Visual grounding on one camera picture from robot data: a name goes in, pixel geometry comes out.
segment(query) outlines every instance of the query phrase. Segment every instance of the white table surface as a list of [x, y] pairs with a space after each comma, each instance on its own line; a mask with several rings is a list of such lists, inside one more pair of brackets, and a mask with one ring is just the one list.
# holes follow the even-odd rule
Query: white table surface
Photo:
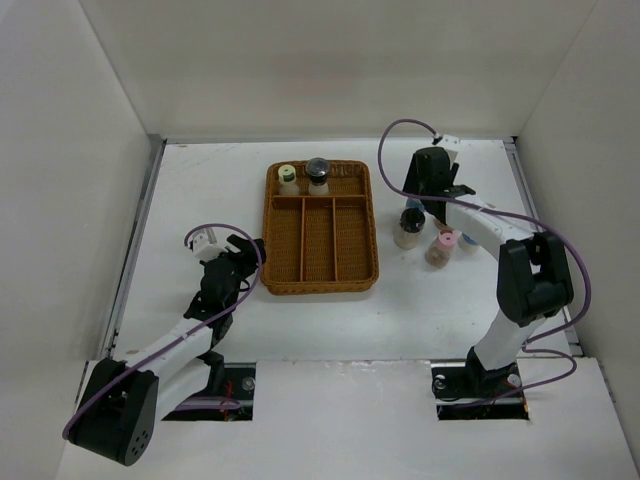
[[[566, 371], [521, 359], [525, 383]], [[160, 422], [125, 468], [67, 444], [58, 480], [632, 480], [598, 364], [527, 394], [530, 421], [438, 421], [428, 362], [258, 362], [251, 422]]]
[[[426, 138], [390, 140], [386, 169], [401, 186], [411, 156]], [[199, 287], [202, 267], [182, 247], [192, 227], [221, 222], [262, 232], [269, 165], [315, 156], [365, 162], [371, 172], [380, 278], [364, 293], [273, 296], [261, 284], [235, 313], [216, 348], [230, 362], [256, 360], [396, 360], [464, 358], [498, 309], [497, 263], [481, 250], [456, 248], [440, 271], [424, 260], [437, 234], [427, 221], [421, 244], [400, 250], [391, 230], [404, 199], [382, 182], [377, 140], [169, 145], [155, 187], [115, 357], [140, 349], [181, 318]], [[504, 144], [463, 141], [458, 182], [502, 209], [525, 213]], [[224, 239], [227, 232], [217, 232]], [[564, 321], [559, 314], [542, 329]], [[569, 352], [565, 335], [538, 342]]]

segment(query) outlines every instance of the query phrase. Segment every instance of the white lid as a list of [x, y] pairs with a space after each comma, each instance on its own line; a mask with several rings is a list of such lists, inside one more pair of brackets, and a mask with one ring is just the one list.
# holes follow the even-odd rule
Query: white lid
[[278, 169], [278, 181], [282, 185], [296, 181], [296, 169], [293, 165], [283, 165]]

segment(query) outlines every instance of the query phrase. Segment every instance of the wicker tray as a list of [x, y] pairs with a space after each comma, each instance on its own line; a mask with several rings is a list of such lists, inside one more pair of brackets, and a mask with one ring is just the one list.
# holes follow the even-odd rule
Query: wicker tray
[[[378, 279], [378, 247], [369, 169], [330, 160], [329, 195], [308, 195], [307, 162], [267, 172], [262, 283], [275, 295], [362, 292]], [[278, 168], [293, 165], [300, 195], [278, 195]]]

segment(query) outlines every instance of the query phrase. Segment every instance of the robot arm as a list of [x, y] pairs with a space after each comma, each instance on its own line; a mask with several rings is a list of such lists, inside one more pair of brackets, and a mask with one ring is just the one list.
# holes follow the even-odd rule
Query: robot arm
[[457, 388], [460, 395], [456, 395], [486, 398], [493, 395], [496, 382], [506, 379], [532, 333], [573, 300], [573, 287], [562, 242], [549, 232], [539, 233], [491, 215], [493, 206], [475, 191], [453, 184], [457, 171], [458, 164], [451, 164], [443, 148], [418, 150], [403, 191], [442, 199], [423, 200], [422, 204], [428, 213], [471, 237], [498, 261], [500, 310], [485, 336], [469, 351]]
[[[81, 406], [127, 368], [176, 339], [184, 338], [134, 371], [89, 408], [69, 431], [71, 443], [122, 465], [132, 465], [149, 445], [157, 421], [195, 393], [218, 390], [224, 374], [224, 358], [212, 348], [229, 330], [233, 322], [231, 312], [191, 335], [188, 332], [234, 305], [242, 284], [247, 283], [247, 277], [258, 267], [256, 252], [249, 241], [235, 235], [227, 240], [238, 251], [218, 247], [210, 231], [199, 232], [194, 237], [191, 249], [204, 266], [204, 276], [184, 319], [144, 350], [120, 361], [107, 358], [96, 364]], [[264, 242], [255, 240], [255, 243], [261, 258], [265, 259]]]

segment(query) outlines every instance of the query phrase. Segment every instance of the small jar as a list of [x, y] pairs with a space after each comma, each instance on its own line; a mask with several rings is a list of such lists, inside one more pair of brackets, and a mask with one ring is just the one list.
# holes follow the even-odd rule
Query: small jar
[[329, 161], [324, 158], [312, 158], [307, 162], [309, 175], [309, 195], [328, 195]]
[[457, 239], [455, 232], [440, 232], [425, 254], [427, 262], [436, 268], [445, 267], [451, 260]]
[[393, 230], [393, 240], [400, 248], [411, 250], [418, 244], [425, 217], [417, 208], [407, 208]]
[[300, 187], [296, 182], [296, 169], [292, 165], [283, 165], [278, 169], [280, 195], [300, 195]]
[[458, 239], [458, 246], [467, 253], [475, 253], [480, 248], [476, 242], [469, 235], [465, 235], [464, 233], [460, 235]]

